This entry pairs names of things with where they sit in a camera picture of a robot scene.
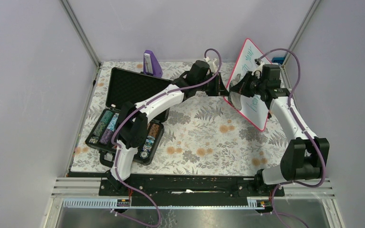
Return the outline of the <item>grey round scrubber pad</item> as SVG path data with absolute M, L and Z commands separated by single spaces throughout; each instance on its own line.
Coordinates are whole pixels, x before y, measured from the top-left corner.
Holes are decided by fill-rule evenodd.
M 234 85 L 230 84 L 229 85 L 229 97 L 228 97 L 228 101 L 232 104 L 232 106 L 238 110 L 241 111 L 242 110 L 242 106 L 241 106 L 241 95 L 233 92 L 232 87 Z

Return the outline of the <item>pink framed whiteboard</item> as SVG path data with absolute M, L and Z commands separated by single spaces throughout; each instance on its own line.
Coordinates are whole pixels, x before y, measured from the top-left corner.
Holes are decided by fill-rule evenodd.
M 232 80 L 240 81 L 248 71 L 254 71 L 257 67 L 254 59 L 259 58 L 262 55 L 263 53 L 261 50 L 252 42 L 251 39 L 247 38 L 241 47 L 240 54 L 228 80 L 227 87 L 229 87 Z M 233 107 L 228 101 L 228 97 L 225 97 L 224 100 L 227 104 Z M 256 127 L 256 129 L 264 131 L 268 121 L 269 110 L 265 103 L 261 101 L 260 96 L 256 95 L 254 97 L 245 97 L 241 95 L 241 106 L 241 111 L 236 110 L 234 107 L 233 109 L 246 118 L 253 126 Z

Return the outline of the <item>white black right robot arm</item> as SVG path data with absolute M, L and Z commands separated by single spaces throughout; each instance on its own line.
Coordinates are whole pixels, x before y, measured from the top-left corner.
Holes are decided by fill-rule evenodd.
M 292 94 L 281 87 L 280 67 L 272 64 L 260 65 L 248 71 L 239 81 L 229 85 L 230 100 L 236 109 L 244 108 L 241 100 L 259 96 L 269 111 L 277 118 L 288 140 L 288 146 L 278 166 L 259 171 L 253 183 L 254 191 L 261 196 L 272 190 L 272 185 L 316 180 L 320 186 L 326 177 L 326 162 L 329 142 L 318 137 L 299 114 Z

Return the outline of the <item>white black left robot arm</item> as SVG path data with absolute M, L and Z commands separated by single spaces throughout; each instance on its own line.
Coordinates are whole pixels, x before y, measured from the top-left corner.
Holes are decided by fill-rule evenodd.
M 114 177 L 110 189 L 116 195 L 123 195 L 128 191 L 126 179 L 131 175 L 133 158 L 138 148 L 145 143 L 147 124 L 163 111 L 195 96 L 198 91 L 209 96 L 220 96 L 221 66 L 220 58 L 205 57 L 203 60 L 197 60 L 190 70 L 183 72 L 161 92 L 135 104 L 125 103 L 111 138 L 111 143 L 118 150 L 110 170 Z

